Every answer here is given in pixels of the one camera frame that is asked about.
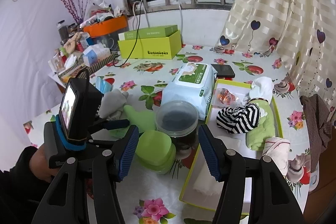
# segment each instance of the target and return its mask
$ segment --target orange container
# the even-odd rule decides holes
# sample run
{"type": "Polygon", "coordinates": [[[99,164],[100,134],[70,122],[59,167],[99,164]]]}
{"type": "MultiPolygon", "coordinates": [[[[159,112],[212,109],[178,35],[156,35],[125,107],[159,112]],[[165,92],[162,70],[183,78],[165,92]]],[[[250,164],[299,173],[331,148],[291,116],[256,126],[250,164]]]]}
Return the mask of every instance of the orange container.
{"type": "Polygon", "coordinates": [[[83,28],[83,30],[84,32],[89,33],[91,37],[100,37],[125,27],[127,27],[127,19],[125,16],[121,16],[86,26],[83,28]]]}

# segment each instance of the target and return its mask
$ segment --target beige striped curtain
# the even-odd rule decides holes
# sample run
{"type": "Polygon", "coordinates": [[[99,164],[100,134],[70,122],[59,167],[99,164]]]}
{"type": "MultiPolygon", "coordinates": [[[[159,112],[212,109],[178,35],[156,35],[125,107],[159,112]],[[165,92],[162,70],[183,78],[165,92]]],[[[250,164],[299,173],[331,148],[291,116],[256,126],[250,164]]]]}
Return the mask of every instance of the beige striped curtain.
{"type": "Polygon", "coordinates": [[[300,95],[318,93],[333,112],[335,38],[335,0],[236,0],[215,49],[276,50],[300,95]]]}

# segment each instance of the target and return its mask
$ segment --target wet wipes package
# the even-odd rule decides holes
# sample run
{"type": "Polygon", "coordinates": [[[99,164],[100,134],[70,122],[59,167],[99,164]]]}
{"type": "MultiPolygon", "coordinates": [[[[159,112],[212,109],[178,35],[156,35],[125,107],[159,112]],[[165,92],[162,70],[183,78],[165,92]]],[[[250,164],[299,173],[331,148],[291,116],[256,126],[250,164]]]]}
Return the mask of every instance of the wet wipes package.
{"type": "Polygon", "coordinates": [[[211,103],[215,74],[208,64],[184,64],[163,90],[161,105],[173,100],[187,101],[197,108],[199,119],[205,120],[211,103]]]}

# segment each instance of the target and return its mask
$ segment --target black and white striped fabric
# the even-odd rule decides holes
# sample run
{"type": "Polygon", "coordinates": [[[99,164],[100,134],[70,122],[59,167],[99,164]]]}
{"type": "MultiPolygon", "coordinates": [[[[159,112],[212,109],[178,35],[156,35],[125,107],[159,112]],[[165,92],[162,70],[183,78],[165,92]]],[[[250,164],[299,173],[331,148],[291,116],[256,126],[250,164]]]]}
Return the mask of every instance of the black and white striped fabric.
{"type": "Polygon", "coordinates": [[[247,133],[258,126],[259,120],[260,108],[253,103],[243,107],[226,107],[217,114],[217,126],[229,133],[247,133]]]}

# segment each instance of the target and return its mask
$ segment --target brown plaid cloth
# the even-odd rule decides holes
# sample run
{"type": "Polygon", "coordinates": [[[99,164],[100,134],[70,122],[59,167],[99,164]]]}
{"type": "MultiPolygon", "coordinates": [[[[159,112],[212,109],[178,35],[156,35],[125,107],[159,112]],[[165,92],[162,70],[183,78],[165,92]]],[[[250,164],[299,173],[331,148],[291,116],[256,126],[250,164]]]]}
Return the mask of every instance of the brown plaid cloth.
{"type": "Polygon", "coordinates": [[[332,123],[327,122],[329,109],[318,94],[311,97],[301,96],[304,115],[306,117],[310,144],[311,169],[314,172],[319,161],[320,154],[327,149],[331,140],[332,123]]]}

